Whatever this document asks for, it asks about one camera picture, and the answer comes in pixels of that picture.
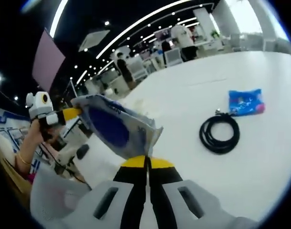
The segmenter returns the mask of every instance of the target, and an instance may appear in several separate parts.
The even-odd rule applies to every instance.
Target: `person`
[[[168,43],[167,41],[163,41],[161,44],[161,48],[162,48],[162,52],[163,52],[163,61],[164,61],[164,65],[166,66],[166,59],[165,59],[165,52],[172,50],[170,43]]]
[[[0,134],[1,169],[15,197],[26,210],[29,210],[30,207],[30,192],[35,176],[35,174],[30,174],[30,169],[36,148],[43,143],[54,156],[58,153],[50,145],[55,140],[58,131],[49,129],[47,132],[53,138],[44,143],[40,132],[40,123],[38,119],[35,119],[16,154],[13,153],[11,143]]]
[[[182,25],[175,25],[171,29],[171,37],[181,48],[186,61],[194,60],[197,57],[197,48],[194,46],[193,35],[188,28]]]
[[[132,75],[129,71],[129,69],[127,68],[127,64],[124,60],[124,55],[123,53],[118,53],[117,54],[118,60],[117,60],[117,66],[125,80],[125,82],[127,83],[127,86],[129,87],[129,89],[134,89],[136,87],[136,82],[134,82]]]

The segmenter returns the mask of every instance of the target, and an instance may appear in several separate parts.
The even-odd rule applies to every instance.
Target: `man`
[[[193,35],[188,28],[182,25],[175,25],[171,29],[171,37],[181,48],[186,61],[195,59],[197,48],[194,46]]]
[[[127,86],[129,87],[129,89],[132,90],[136,87],[136,82],[134,82],[129,69],[127,68],[127,64],[124,60],[123,53],[121,53],[121,52],[118,53],[117,57],[118,57],[117,66],[118,66],[125,82],[127,83]]]

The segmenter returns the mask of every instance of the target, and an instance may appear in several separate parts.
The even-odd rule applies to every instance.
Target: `black pants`
[[[182,48],[181,51],[182,51],[182,54],[184,55],[186,61],[194,60],[195,57],[197,56],[197,54],[196,54],[197,48],[195,46],[189,46],[186,48]]]

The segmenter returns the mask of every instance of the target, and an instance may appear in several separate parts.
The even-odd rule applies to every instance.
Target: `display screen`
[[[36,50],[32,76],[39,86],[49,91],[65,56],[46,31],[43,32]]]

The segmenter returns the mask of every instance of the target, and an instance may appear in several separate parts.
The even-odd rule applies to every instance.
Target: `plastic bag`
[[[153,119],[100,94],[79,96],[71,103],[83,110],[82,122],[117,155],[124,159],[152,155],[163,131],[163,127],[156,129]]]
[[[261,89],[247,92],[229,91],[229,111],[235,116],[261,114],[265,111]]]

